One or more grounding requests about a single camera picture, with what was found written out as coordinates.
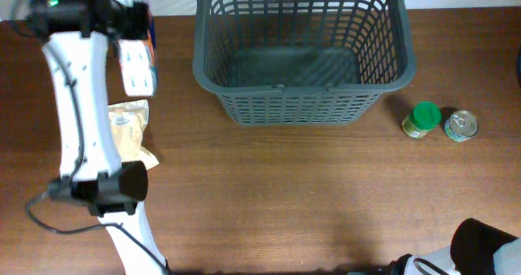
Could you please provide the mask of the white tissue multipack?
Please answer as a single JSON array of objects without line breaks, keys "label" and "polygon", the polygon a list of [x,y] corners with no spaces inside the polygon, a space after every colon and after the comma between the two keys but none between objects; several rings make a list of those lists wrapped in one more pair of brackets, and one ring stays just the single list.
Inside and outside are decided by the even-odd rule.
[{"label": "white tissue multipack", "polygon": [[138,21],[131,34],[136,39],[119,39],[118,59],[126,94],[130,97],[151,97],[158,88],[155,26],[146,5],[137,13]]}]

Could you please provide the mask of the beige snack bag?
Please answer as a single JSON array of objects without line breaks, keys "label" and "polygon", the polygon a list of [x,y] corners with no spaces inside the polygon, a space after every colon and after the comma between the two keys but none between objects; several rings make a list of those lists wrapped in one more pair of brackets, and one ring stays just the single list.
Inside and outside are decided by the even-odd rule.
[{"label": "beige snack bag", "polygon": [[121,161],[142,161],[147,170],[157,166],[159,160],[142,145],[149,120],[148,101],[140,99],[109,105],[108,115]]}]

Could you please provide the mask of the grey plastic basket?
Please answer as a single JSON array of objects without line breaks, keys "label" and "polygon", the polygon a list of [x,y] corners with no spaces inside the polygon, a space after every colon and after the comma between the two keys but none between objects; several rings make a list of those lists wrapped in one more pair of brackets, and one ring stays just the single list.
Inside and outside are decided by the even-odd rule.
[{"label": "grey plastic basket", "polygon": [[416,73],[405,0],[197,0],[193,73],[242,125],[347,124]]}]

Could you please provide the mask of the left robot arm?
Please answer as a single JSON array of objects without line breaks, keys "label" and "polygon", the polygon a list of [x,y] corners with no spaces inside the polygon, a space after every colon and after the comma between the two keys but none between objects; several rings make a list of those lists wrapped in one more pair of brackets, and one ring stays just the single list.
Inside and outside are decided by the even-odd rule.
[{"label": "left robot arm", "polygon": [[28,0],[26,24],[42,41],[61,137],[59,176],[44,197],[85,207],[98,218],[128,274],[167,274],[147,221],[147,169],[121,159],[107,103],[110,46],[125,92],[152,96],[158,76],[150,0]]}]

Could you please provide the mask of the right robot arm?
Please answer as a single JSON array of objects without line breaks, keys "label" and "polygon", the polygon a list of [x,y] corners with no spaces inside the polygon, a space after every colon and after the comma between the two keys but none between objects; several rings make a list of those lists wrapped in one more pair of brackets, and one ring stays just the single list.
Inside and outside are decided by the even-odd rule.
[{"label": "right robot arm", "polygon": [[469,218],[449,246],[428,255],[403,255],[382,269],[395,275],[520,275],[520,238]]}]

